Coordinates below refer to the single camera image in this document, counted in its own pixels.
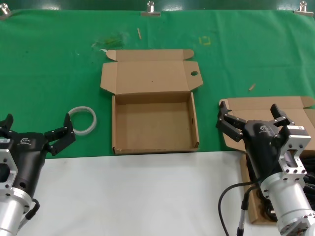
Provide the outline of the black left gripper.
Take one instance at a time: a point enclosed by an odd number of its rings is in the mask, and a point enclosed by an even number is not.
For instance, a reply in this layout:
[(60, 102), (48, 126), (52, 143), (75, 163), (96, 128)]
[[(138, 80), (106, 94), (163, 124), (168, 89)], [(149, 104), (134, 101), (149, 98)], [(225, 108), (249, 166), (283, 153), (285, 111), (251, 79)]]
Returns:
[(0, 138), (9, 140), (8, 142), (1, 141), (0, 148), (9, 150), (18, 169), (12, 186), (23, 190), (32, 197), (47, 153), (57, 155), (75, 142), (73, 125), (69, 113), (65, 115), (63, 127), (44, 134), (36, 132), (17, 133), (11, 131), (12, 124), (12, 114), (8, 114), (0, 122)]

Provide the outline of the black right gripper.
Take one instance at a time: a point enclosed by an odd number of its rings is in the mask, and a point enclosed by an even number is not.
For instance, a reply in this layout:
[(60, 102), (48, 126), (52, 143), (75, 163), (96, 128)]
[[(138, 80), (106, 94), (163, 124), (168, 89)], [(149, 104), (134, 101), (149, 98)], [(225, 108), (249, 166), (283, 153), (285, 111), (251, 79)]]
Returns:
[(266, 179), (281, 172), (279, 156), (281, 147), (273, 138), (279, 134), (280, 126), (295, 125), (276, 104), (270, 108), (271, 121), (246, 120), (230, 115), (224, 101), (220, 102), (216, 128), (236, 142), (243, 139), (246, 153), (251, 161), (256, 178)]

